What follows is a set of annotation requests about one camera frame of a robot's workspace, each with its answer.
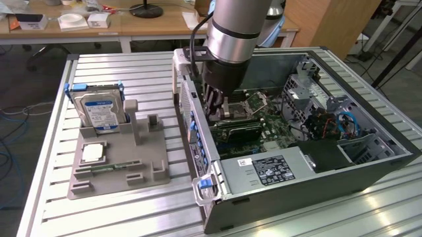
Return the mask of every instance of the white box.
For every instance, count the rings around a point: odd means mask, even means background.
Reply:
[[[39,22],[36,21],[19,21],[20,28],[23,30],[44,30],[48,23],[48,18],[43,15]]]
[[[60,29],[63,32],[66,31],[76,31],[76,30],[83,30],[83,29],[88,29],[88,23],[86,18],[79,15],[79,14],[66,14],[63,16],[60,16],[58,18],[59,21],[59,25],[60,25]]]
[[[91,28],[108,28],[110,26],[110,14],[91,14],[88,17],[88,25]]]
[[[365,45],[369,41],[369,38],[366,35],[360,34],[360,37],[356,41],[354,46],[352,47],[350,51],[349,51],[349,55],[357,55],[361,53],[362,51],[362,45]]]

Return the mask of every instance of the white sticker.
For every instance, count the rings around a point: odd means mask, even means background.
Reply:
[[[238,160],[239,166],[246,166],[253,164],[253,158],[239,159]]]
[[[110,130],[118,127],[118,117],[111,111],[114,104],[110,100],[87,102],[86,107],[92,127],[99,130]]]
[[[99,32],[99,36],[116,36],[118,32]]]

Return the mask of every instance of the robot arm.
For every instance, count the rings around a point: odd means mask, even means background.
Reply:
[[[209,22],[209,51],[205,61],[207,114],[215,114],[225,97],[241,86],[263,25],[279,22],[285,0],[218,0]]]

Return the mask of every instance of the hard drive label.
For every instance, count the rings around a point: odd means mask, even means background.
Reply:
[[[98,130],[110,130],[118,127],[116,114],[111,111],[114,107],[111,100],[87,102],[86,107],[92,127]]]
[[[295,179],[283,156],[255,160],[253,164],[265,186]]]

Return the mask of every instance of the gray floor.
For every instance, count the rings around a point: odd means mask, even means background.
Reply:
[[[368,25],[365,33],[370,35],[381,20],[376,19]],[[381,36],[380,40],[384,39],[386,33],[394,29],[394,23],[390,23],[385,34]],[[390,60],[393,59],[396,53],[400,51],[401,47],[408,42],[412,37],[410,32],[400,37],[400,40],[394,44],[390,52],[382,54],[384,60],[377,60],[374,66],[370,69],[370,74],[377,77]],[[167,51],[171,50],[171,42],[149,41],[146,43],[135,44],[139,51]],[[40,45],[34,45],[35,52],[40,49]],[[88,54],[88,53],[119,53],[120,45],[114,42],[103,43],[102,49],[95,49],[91,43],[68,44],[67,48],[72,53]],[[406,55],[404,62],[408,62],[413,56],[422,49],[422,42],[420,41],[412,52]],[[2,72],[2,87],[0,87],[0,108],[16,105],[34,105],[40,102],[51,101],[55,98],[58,92],[59,81],[62,77],[62,71],[66,62],[66,55],[59,51],[52,51],[46,55],[40,61],[38,61],[39,70],[36,72],[26,71],[24,62],[31,56],[32,52],[24,52],[22,47],[16,45],[12,51],[0,56],[0,72]],[[349,60],[357,61],[353,56],[348,57]],[[349,64],[350,67],[361,74],[364,69],[358,64]],[[420,63],[414,72],[404,69],[398,75],[393,78],[390,83],[382,88],[388,97],[396,106],[405,112],[405,114],[422,125],[422,113],[417,108],[421,108],[422,102],[422,63]],[[34,113],[48,111],[52,107],[44,106],[34,110]],[[15,119],[23,119],[23,115],[15,116]],[[19,198],[10,206],[11,209],[0,210],[0,236],[10,237],[16,235],[24,200],[28,195],[30,186],[32,182],[34,171],[38,163],[38,157],[42,149],[44,133],[47,129],[47,124],[50,120],[50,115],[30,117],[28,119],[28,132],[10,145],[11,152],[14,153],[22,167],[22,173],[24,177],[24,194],[23,198]],[[18,123],[6,121],[0,118],[0,135],[7,134],[8,131],[14,129]],[[0,167],[0,176],[6,172],[6,167]],[[15,169],[12,170],[8,177],[0,181],[0,206],[15,197],[19,192],[19,178]]]

